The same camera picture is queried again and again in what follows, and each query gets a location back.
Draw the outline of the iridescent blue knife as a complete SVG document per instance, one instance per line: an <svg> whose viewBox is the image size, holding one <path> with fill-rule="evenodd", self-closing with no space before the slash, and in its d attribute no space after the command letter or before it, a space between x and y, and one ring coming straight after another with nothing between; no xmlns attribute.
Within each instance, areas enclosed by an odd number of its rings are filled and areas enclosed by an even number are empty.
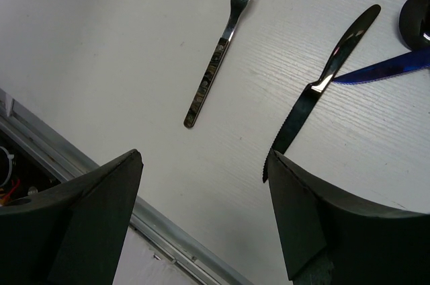
<svg viewBox="0 0 430 285"><path fill-rule="evenodd" d="M428 67L429 47L426 47L338 76L333 82L346 85L369 83Z"/></svg>

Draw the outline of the black knife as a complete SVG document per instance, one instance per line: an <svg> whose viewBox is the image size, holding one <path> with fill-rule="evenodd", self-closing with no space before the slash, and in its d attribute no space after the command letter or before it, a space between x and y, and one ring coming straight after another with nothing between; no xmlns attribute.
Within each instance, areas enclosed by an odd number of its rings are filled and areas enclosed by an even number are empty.
<svg viewBox="0 0 430 285"><path fill-rule="evenodd" d="M290 113L277 132L270 151L284 154L303 127L311 111L334 79L340 68L359 44L364 34L374 23L381 11L381 6L374 4L368 7L345 31L330 57L328 58L320 77L305 86L293 105Z"/></svg>

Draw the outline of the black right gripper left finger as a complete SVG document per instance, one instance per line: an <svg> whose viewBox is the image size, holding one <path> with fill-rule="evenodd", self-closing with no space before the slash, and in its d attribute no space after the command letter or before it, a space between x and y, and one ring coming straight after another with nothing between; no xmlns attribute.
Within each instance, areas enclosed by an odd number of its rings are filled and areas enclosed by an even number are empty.
<svg viewBox="0 0 430 285"><path fill-rule="evenodd" d="M132 149L1 207L1 283L112 284L142 169Z"/></svg>

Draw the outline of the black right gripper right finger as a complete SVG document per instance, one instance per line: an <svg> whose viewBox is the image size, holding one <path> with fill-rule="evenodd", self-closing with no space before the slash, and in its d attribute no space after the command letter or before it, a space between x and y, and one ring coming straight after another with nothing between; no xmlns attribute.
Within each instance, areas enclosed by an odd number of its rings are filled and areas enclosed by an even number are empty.
<svg viewBox="0 0 430 285"><path fill-rule="evenodd" d="M428 214L360 198L275 151L268 182L292 283L429 283Z"/></svg>

